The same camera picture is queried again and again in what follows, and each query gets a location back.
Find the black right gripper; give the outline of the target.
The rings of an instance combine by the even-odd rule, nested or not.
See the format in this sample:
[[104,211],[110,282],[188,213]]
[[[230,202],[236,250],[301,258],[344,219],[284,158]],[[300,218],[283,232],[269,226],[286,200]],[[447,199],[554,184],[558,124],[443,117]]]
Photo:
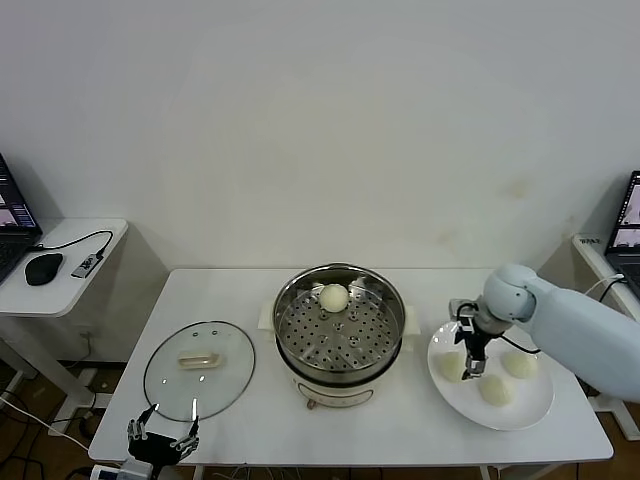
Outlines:
[[475,324],[462,326],[462,340],[467,358],[461,375],[463,381],[481,376],[486,367],[486,346],[493,337]]

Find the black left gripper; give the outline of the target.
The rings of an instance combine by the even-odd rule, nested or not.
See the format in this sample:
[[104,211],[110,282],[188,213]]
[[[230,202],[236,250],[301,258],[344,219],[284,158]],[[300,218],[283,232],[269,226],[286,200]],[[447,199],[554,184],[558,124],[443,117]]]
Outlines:
[[128,453],[138,461],[146,463],[178,463],[178,450],[195,450],[199,443],[198,399],[192,400],[192,423],[186,436],[174,438],[149,432],[146,434],[146,423],[156,411],[158,405],[152,404],[137,418],[131,419],[127,426],[129,439]]

